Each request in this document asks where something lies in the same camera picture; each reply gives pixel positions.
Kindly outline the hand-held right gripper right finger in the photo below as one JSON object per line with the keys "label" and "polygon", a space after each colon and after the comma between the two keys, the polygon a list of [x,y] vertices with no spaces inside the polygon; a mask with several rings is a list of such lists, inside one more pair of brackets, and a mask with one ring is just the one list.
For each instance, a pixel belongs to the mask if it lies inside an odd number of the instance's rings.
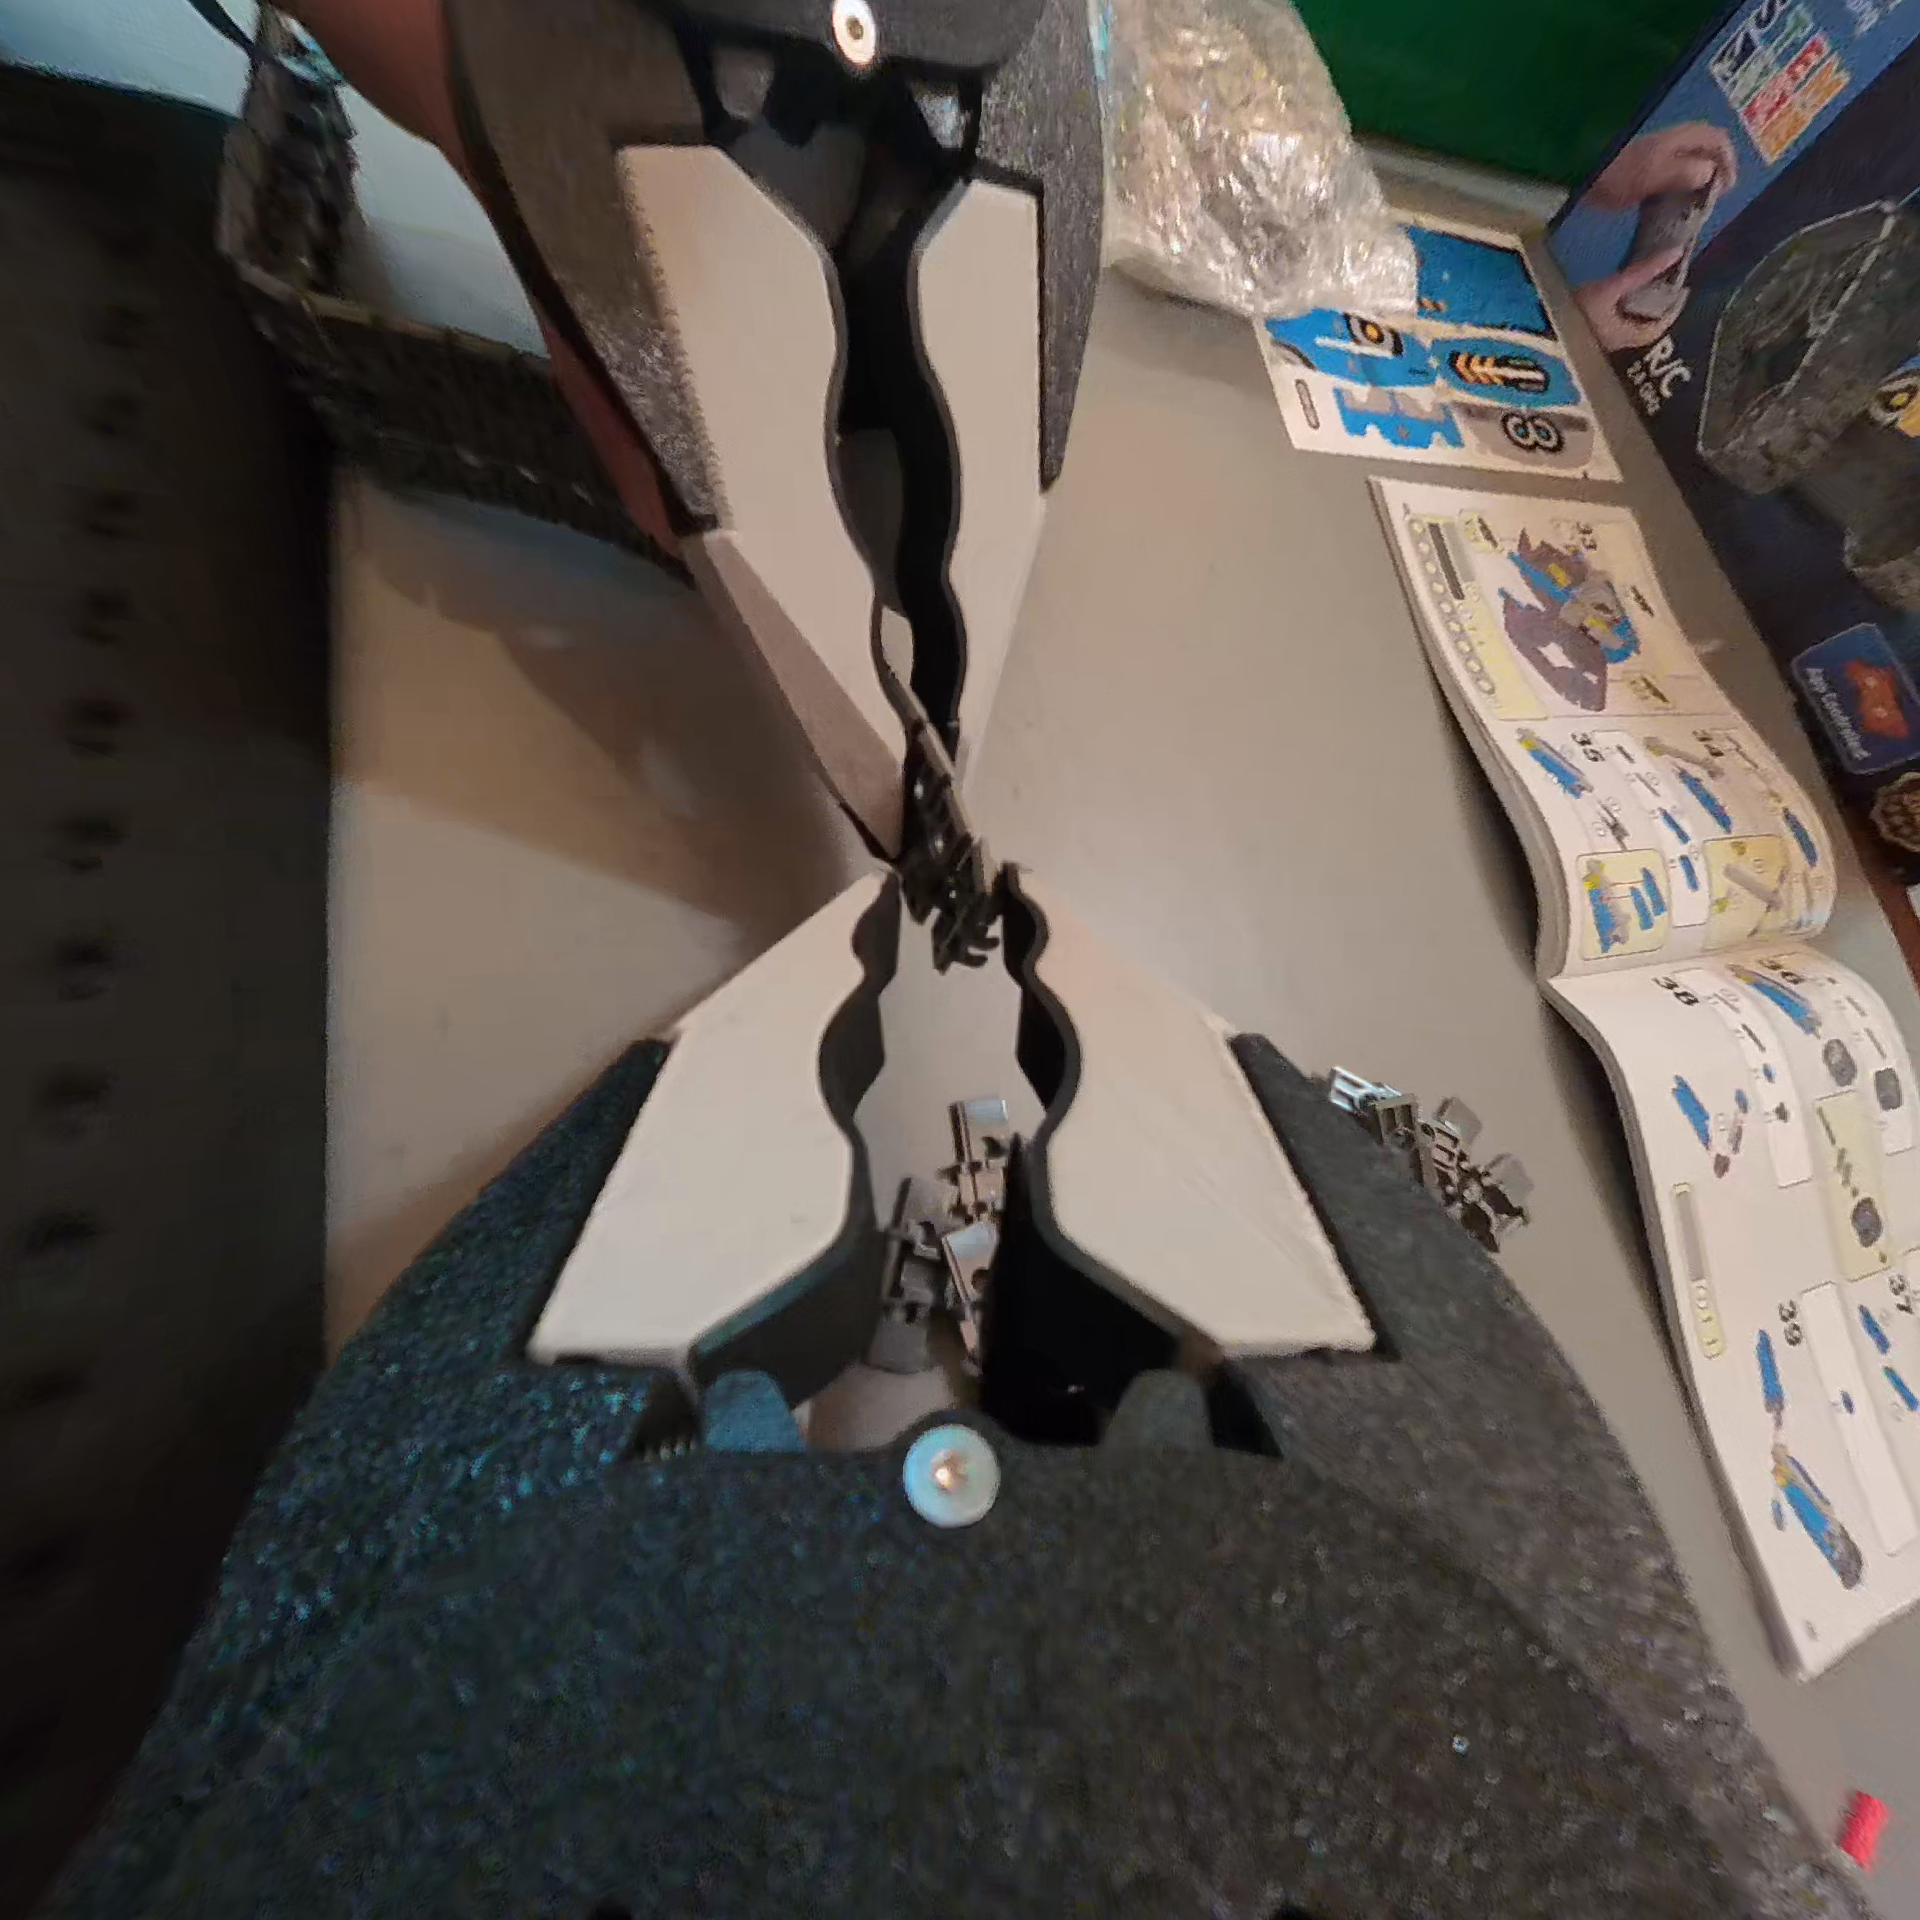
{"label": "hand-held right gripper right finger", "polygon": [[999,882],[1018,1065],[1038,1127],[1009,1159],[986,1283],[996,1419],[1102,1419],[1136,1375],[1373,1356],[1240,1035],[1129,959],[1023,865]]}

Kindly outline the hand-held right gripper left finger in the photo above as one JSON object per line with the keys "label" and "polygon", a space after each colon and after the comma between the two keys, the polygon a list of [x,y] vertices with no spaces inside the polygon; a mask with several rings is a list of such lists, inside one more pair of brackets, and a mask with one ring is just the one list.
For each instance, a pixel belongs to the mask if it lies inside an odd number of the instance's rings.
{"label": "hand-held right gripper left finger", "polygon": [[899,881],[873,872],[661,1037],[656,1077],[532,1322],[535,1363],[754,1371],[790,1405],[857,1361],[879,1224],[857,1106],[879,1077]]}

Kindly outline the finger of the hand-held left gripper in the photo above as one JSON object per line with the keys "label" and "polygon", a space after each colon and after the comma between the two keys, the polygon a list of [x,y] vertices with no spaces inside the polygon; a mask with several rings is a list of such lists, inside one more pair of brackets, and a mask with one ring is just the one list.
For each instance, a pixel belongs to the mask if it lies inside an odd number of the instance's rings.
{"label": "finger of the hand-held left gripper", "polygon": [[863,147],[625,147],[622,199],[687,376],[712,524],[697,581],[794,713],[833,800],[890,869],[910,851],[914,636],[883,555],[899,461],[863,428],[841,464],[848,316],[833,246]]}
{"label": "finger of the hand-held left gripper", "polygon": [[903,610],[910,689],[965,776],[995,709],[1042,528],[1040,209],[967,181],[903,277]]}

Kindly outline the pile of grey track links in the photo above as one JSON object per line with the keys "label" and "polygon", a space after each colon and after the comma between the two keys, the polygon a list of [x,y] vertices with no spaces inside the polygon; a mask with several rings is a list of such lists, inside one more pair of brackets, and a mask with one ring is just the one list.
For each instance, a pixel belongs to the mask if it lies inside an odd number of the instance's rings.
{"label": "pile of grey track links", "polygon": [[[1485,1252],[1499,1252],[1502,1237],[1528,1224],[1533,1180],[1513,1156],[1479,1159],[1480,1121],[1467,1104],[1447,1098],[1426,1108],[1349,1070],[1328,1070],[1317,1087]],[[899,1184],[883,1232],[879,1315],[864,1363],[896,1378],[937,1366],[937,1328],[957,1336],[967,1375],[982,1366],[986,1303],[1019,1136],[999,1096],[962,1098],[947,1121],[952,1160]]]}

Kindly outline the grey desk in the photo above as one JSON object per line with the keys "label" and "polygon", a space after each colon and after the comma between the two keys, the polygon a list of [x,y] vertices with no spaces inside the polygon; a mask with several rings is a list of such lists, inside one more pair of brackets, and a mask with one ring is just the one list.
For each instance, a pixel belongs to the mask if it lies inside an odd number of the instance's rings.
{"label": "grey desk", "polygon": [[[603,1064],[853,875],[707,610],[625,550],[344,468],[327,1345]],[[1359,459],[1287,445],[1250,329],[1099,289],[970,800],[1115,948],[1297,1065],[1457,1096],[1520,1159],[1505,1252],[1634,1459],[1821,1838],[1890,1808],[1917,1914],[1917,1619],[1787,1679],[1671,1361],[1616,1106],[1533,985],[1533,889]]]}

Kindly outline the person's left hand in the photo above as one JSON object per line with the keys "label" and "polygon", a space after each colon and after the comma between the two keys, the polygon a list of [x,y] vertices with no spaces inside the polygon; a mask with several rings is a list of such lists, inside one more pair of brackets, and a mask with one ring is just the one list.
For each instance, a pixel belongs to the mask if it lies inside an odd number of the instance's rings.
{"label": "person's left hand", "polygon": [[[450,41],[442,2],[284,2],[346,83],[386,120],[436,147],[474,200],[485,186],[464,144],[450,87]],[[522,277],[559,396],[586,435],[601,472],[642,535],[681,558],[679,531],[659,485],[659,468],[611,385],[556,326],[532,280]]]}

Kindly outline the crumpled clear plastic bag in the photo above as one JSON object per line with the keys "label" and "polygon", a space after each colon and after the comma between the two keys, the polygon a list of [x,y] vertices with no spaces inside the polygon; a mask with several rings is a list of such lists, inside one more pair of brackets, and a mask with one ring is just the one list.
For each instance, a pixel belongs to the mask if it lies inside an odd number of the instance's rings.
{"label": "crumpled clear plastic bag", "polygon": [[1102,263],[1264,323],[1410,319],[1414,246],[1291,2],[1092,2]]}

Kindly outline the blue sticker sheet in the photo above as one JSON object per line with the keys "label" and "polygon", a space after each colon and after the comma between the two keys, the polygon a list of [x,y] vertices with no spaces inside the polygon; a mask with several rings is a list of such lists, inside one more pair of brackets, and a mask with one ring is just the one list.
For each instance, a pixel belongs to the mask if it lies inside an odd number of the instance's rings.
{"label": "blue sticker sheet", "polygon": [[1412,224],[1414,310],[1317,306],[1255,339],[1296,451],[1616,485],[1608,446],[1513,232]]}

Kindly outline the instruction booklet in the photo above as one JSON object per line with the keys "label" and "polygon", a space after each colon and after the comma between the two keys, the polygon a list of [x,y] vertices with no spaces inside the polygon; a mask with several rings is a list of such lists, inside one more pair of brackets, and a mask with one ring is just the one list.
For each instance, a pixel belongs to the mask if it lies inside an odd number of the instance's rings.
{"label": "instruction booklet", "polygon": [[1528,851],[1539,988],[1616,1096],[1777,1660],[1813,1679],[1917,1607],[1917,1060],[1816,947],[1831,838],[1677,623],[1634,512],[1369,491]]}

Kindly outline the green storage bin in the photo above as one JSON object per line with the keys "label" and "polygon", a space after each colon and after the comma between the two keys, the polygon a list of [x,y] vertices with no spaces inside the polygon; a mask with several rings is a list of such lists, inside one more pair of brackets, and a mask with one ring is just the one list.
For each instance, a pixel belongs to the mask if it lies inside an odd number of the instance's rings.
{"label": "green storage bin", "polygon": [[1353,130],[1581,183],[1722,2],[1297,2]]}

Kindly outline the robot kit box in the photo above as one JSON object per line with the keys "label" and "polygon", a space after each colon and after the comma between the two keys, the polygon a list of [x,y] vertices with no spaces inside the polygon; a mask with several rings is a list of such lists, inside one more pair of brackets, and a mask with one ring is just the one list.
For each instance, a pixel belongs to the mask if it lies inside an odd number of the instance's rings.
{"label": "robot kit box", "polygon": [[1790,689],[1917,889],[1917,7],[1722,2],[1549,256]]}

